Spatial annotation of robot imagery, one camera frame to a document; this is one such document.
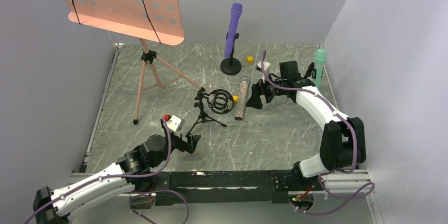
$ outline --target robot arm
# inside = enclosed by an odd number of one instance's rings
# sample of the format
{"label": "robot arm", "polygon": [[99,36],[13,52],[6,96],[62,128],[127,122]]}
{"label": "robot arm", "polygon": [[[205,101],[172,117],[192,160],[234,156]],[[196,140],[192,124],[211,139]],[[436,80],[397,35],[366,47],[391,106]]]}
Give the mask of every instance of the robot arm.
{"label": "robot arm", "polygon": [[[270,64],[264,61],[264,71]],[[307,178],[315,177],[336,169],[341,169],[352,164],[353,137],[347,125],[341,120],[345,119],[353,127],[357,140],[357,160],[362,163],[366,160],[366,148],[364,138],[364,125],[359,118],[350,118],[338,111],[319,92],[314,83],[307,78],[302,78],[298,72],[297,62],[289,61],[279,64],[281,76],[266,73],[269,80],[283,88],[301,89],[300,91],[283,90],[271,85],[265,76],[252,85],[252,96],[246,102],[247,107],[262,109],[263,103],[260,96],[264,95],[266,103],[272,101],[275,96],[287,96],[293,102],[302,106],[316,120],[323,130],[319,153],[306,160],[296,162],[292,169],[293,175],[301,182]],[[261,62],[256,69],[261,70]]]}
{"label": "robot arm", "polygon": [[[182,134],[178,136],[184,120],[169,115],[165,115],[164,119],[170,129],[171,152],[177,149],[192,154],[201,136],[189,134],[186,136],[188,141],[185,142],[182,140]],[[146,142],[124,154],[117,162],[80,182],[55,190],[48,187],[38,190],[33,204],[34,211],[49,202],[54,202],[36,214],[36,222],[69,223],[69,216],[70,219],[75,218],[84,210],[150,183],[150,178],[138,179],[130,175],[150,174],[151,168],[167,159],[167,134],[168,130],[165,130],[165,136],[152,135]]]}

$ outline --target music stand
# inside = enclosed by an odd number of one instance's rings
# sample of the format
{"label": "music stand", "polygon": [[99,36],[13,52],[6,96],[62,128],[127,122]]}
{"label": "music stand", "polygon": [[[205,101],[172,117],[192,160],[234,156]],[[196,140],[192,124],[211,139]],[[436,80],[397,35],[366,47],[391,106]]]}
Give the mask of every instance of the music stand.
{"label": "music stand", "polygon": [[[134,124],[138,123],[138,109],[143,91],[156,86],[163,88],[179,78],[184,78],[201,89],[199,84],[159,55],[156,56],[155,52],[150,51],[145,41],[151,40],[168,45],[177,45],[184,40],[178,0],[65,0],[65,2],[70,9],[68,18],[73,22],[139,38],[144,54],[142,56]],[[167,83],[162,83],[153,63],[154,59],[165,64],[179,76]],[[151,65],[157,84],[143,89],[147,62]]]}

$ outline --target microphone stand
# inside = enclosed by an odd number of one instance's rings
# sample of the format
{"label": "microphone stand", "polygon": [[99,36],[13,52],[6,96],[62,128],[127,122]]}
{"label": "microphone stand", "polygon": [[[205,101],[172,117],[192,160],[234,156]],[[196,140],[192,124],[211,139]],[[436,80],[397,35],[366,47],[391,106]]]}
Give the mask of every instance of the microphone stand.
{"label": "microphone stand", "polygon": [[241,62],[234,58],[235,40],[239,38],[239,33],[235,33],[234,45],[232,47],[232,53],[228,59],[224,59],[221,62],[221,71],[227,75],[236,75],[241,71]]}
{"label": "microphone stand", "polygon": [[222,127],[227,127],[226,124],[221,123],[220,121],[210,117],[204,110],[204,103],[202,102],[202,99],[205,98],[208,100],[207,97],[207,93],[205,93],[205,89],[201,88],[200,90],[198,90],[198,94],[196,95],[196,97],[194,98],[195,100],[197,100],[197,102],[194,103],[194,107],[195,108],[199,108],[199,116],[198,119],[196,120],[196,122],[193,124],[193,126],[191,127],[191,129],[186,133],[187,137],[189,137],[191,135],[191,131],[193,130],[193,128],[200,123],[206,123],[206,122],[216,122],[218,124],[220,124]]}

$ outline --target table surface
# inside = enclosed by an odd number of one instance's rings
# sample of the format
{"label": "table surface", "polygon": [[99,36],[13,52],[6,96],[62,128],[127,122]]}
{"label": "table surface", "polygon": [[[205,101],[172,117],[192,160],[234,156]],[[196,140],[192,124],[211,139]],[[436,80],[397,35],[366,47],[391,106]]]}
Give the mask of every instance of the table surface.
{"label": "table surface", "polygon": [[[300,73],[304,73],[313,62],[316,45],[236,44],[235,58],[241,61],[242,70],[235,76],[227,76],[220,71],[224,48],[224,44],[150,46],[207,92],[221,88],[237,95],[241,76],[248,76],[251,84],[262,77],[254,69],[254,63],[247,63],[248,56],[252,56],[254,62],[259,61],[262,50],[266,49],[266,61],[271,63],[271,72],[278,75],[280,62],[295,60]],[[139,123],[132,123],[141,55],[142,47],[138,45],[124,45],[120,50],[90,151],[87,172],[98,172],[107,167],[153,134],[164,135],[160,126],[163,114],[185,119],[181,130],[184,135],[198,118],[199,109],[193,106],[198,89],[179,79],[164,89],[153,88],[143,92]],[[164,64],[155,63],[163,82],[178,76]],[[144,87],[154,84],[151,69],[147,67]],[[320,91],[334,105],[325,74]],[[217,115],[206,107],[206,112],[227,127],[213,122],[196,125],[192,133],[202,135],[196,151],[192,155],[174,151],[166,171],[291,169],[295,162],[319,151],[322,131],[317,122],[304,108],[285,96],[275,97],[270,104],[264,103],[262,110],[246,108],[242,121],[234,119],[234,110]]]}

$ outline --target white wall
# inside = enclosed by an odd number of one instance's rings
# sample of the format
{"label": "white wall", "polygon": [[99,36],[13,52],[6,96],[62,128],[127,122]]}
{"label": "white wall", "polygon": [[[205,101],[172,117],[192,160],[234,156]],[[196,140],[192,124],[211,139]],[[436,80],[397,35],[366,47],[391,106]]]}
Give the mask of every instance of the white wall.
{"label": "white wall", "polygon": [[[321,44],[346,0],[179,0],[184,43],[225,43],[232,3],[242,3],[238,43]],[[138,39],[112,34],[116,42]]]}
{"label": "white wall", "polygon": [[23,223],[82,163],[115,46],[63,0],[0,6],[0,223]]}
{"label": "white wall", "polygon": [[385,223],[447,223],[448,0],[347,0],[324,46]]}

